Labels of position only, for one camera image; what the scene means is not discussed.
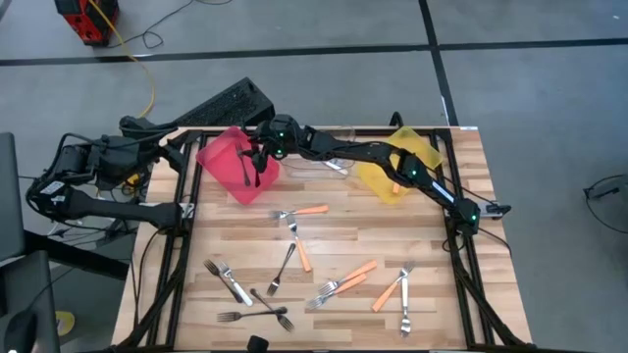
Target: wooden table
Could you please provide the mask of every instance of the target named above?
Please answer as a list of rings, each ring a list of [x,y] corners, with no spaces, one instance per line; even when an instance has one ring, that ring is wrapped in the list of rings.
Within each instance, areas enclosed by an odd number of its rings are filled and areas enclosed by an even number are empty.
[[[453,127],[451,133],[463,186],[493,198],[479,131]],[[190,161],[188,183],[193,166]],[[203,172],[176,348],[243,349],[251,334],[268,339],[271,349],[465,347],[450,259],[441,248],[445,239],[443,210],[418,190],[410,191],[396,205],[384,204],[355,176],[355,170],[352,168],[346,179],[333,179],[308,178],[308,172],[282,168],[280,178],[272,188],[246,207],[239,205],[216,180]],[[290,177],[294,173],[300,173],[300,177]],[[171,202],[177,176],[167,163],[157,164],[147,201]],[[297,218],[299,234],[314,270],[305,273],[295,253],[288,262],[281,287],[275,297],[269,299],[271,305],[288,307],[288,318],[294,323],[295,331],[283,330],[274,317],[217,323],[217,313],[246,313],[265,308],[257,301],[251,308],[235,303],[222,283],[205,270],[203,260],[225,260],[246,290],[256,288],[265,294],[292,243],[286,222],[269,219],[268,212],[320,204],[329,204],[330,212]],[[500,221],[482,219],[481,227],[505,237]],[[140,226],[133,252],[136,271],[139,257],[154,230],[149,224]],[[475,236],[475,242],[489,302],[516,335],[530,341],[507,250],[481,232]],[[165,237],[158,236],[146,256],[140,316],[154,299],[164,243]],[[364,283],[330,299],[318,310],[305,309],[305,301],[316,295],[320,284],[331,278],[341,278],[372,259],[378,261],[378,268],[368,274]],[[370,307],[396,278],[402,263],[409,259],[415,260],[418,266],[409,277],[412,332],[402,339],[399,336],[399,288],[381,312],[373,313]],[[481,342],[477,308],[472,299],[469,303],[476,339]],[[158,342],[165,339],[169,312],[170,304],[167,304],[160,322]],[[129,274],[113,343],[129,334],[132,317]]]

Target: butcher block tabletop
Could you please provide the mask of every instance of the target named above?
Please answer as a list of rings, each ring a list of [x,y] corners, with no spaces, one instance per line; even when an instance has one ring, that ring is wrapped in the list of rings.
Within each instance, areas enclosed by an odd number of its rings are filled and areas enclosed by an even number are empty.
[[[475,128],[453,127],[451,134],[462,185],[494,199],[480,132]],[[359,136],[357,140],[386,138]],[[189,194],[195,151],[192,150],[188,166],[185,194]],[[446,153],[442,154],[448,176]],[[297,169],[313,166],[298,156],[290,156],[284,162],[291,167],[282,166],[277,181],[248,206],[238,204],[220,183],[203,171],[175,348],[242,350],[252,334],[269,340],[270,349],[274,350],[465,348],[450,257],[442,249],[446,238],[442,208],[418,190],[411,190],[395,205],[385,204],[357,177],[357,166],[343,176],[325,170]],[[167,163],[156,164],[147,202],[172,202],[177,177]],[[271,219],[269,212],[320,205],[329,205],[329,212],[295,216],[313,270],[303,271],[295,251],[279,289],[269,298],[266,290],[294,242],[286,220]],[[480,227],[505,239],[501,221],[482,219]],[[141,254],[155,230],[146,223],[139,227],[133,250],[136,274]],[[487,299],[519,338],[531,341],[508,250],[482,232],[474,239]],[[154,299],[164,244],[165,236],[157,235],[147,250],[139,298],[140,317]],[[180,246],[178,240],[173,267]],[[245,314],[266,308],[255,299],[252,307],[236,303],[220,280],[205,269],[206,259],[225,261],[247,292],[255,288],[271,306],[288,308],[286,317],[294,330],[283,329],[274,316],[219,323],[219,313]],[[306,301],[316,296],[320,285],[330,279],[338,280],[371,260],[377,261],[377,268],[367,273],[365,281],[330,298],[316,310],[306,309]],[[371,306],[409,260],[416,263],[408,277],[412,331],[402,338],[400,286],[380,312],[374,313]],[[477,307],[470,297],[469,303],[476,339],[482,342]],[[170,307],[169,301],[162,313],[158,343],[165,341]],[[130,272],[114,344],[131,332],[133,308]]]

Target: yellow cable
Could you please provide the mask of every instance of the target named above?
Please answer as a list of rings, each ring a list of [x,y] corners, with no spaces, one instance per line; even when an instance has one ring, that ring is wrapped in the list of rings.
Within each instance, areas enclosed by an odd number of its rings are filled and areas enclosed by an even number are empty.
[[[107,19],[107,16],[102,12],[102,10],[100,10],[98,5],[96,5],[96,3],[93,0],[88,0],[88,1],[91,4],[91,6],[93,6],[94,9],[96,9],[98,14],[100,14],[100,17],[102,17],[102,19],[105,20],[105,22],[107,23],[109,28],[111,30],[113,30],[113,32],[116,34],[116,36],[118,37],[118,40],[120,40],[122,48],[125,51],[125,54],[129,57],[129,59],[131,59],[131,60],[135,61],[136,63],[140,64],[141,67],[144,69],[144,72],[148,76],[148,81],[150,82],[150,103],[148,103],[148,106],[146,107],[146,109],[144,109],[141,113],[139,113],[139,117],[140,118],[145,118],[146,115],[148,114],[148,112],[150,112],[150,110],[153,108],[153,105],[155,104],[155,80],[153,79],[153,75],[151,75],[150,71],[148,70],[148,68],[146,68],[146,66],[144,66],[144,64],[140,63],[135,58],[135,56],[131,53],[131,50],[129,50],[129,47],[127,46],[125,41],[122,39],[122,36],[118,33],[118,31],[116,30],[114,25],[109,21],[109,19]]]

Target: red power tool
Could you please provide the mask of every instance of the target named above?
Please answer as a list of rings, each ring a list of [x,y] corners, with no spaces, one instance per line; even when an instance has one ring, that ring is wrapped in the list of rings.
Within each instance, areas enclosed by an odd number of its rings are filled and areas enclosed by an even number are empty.
[[[93,0],[114,24],[118,17],[118,0]],[[57,12],[66,19],[85,45],[107,46],[111,29],[89,0],[55,0]]]

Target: gray concrete floor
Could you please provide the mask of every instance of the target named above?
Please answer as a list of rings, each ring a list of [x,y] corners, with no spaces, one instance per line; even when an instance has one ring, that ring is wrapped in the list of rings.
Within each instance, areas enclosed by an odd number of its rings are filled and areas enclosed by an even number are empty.
[[[119,28],[130,36],[186,1],[120,2]],[[0,20],[0,59],[120,54],[82,46],[52,3],[12,1]],[[628,32],[628,5],[620,0],[430,0],[429,5],[441,43]],[[133,53],[427,42],[415,0],[192,4],[155,30],[165,45],[147,50],[136,41]],[[582,188],[628,170],[628,47],[452,51],[443,57],[459,122],[480,127],[497,196],[513,206],[504,222],[535,342],[623,351],[628,237],[593,220]],[[278,112],[306,124],[383,124],[394,110],[407,124],[445,124],[428,52],[147,65],[157,85],[149,117],[155,123],[170,121],[249,76]],[[118,119],[137,114],[147,100],[148,85],[135,64],[0,67],[0,130],[16,135],[26,176],[47,166],[63,132],[116,133]],[[605,211],[612,210],[602,206]],[[625,218],[613,221],[628,228]],[[34,231],[50,227],[29,210],[25,222]],[[99,251],[124,258],[130,246],[121,241]],[[107,344],[122,286],[108,283],[106,291],[88,291],[105,280],[76,271],[55,285],[59,309],[79,317],[73,338],[82,339],[66,344],[65,351]],[[81,290],[73,289],[79,283]]]

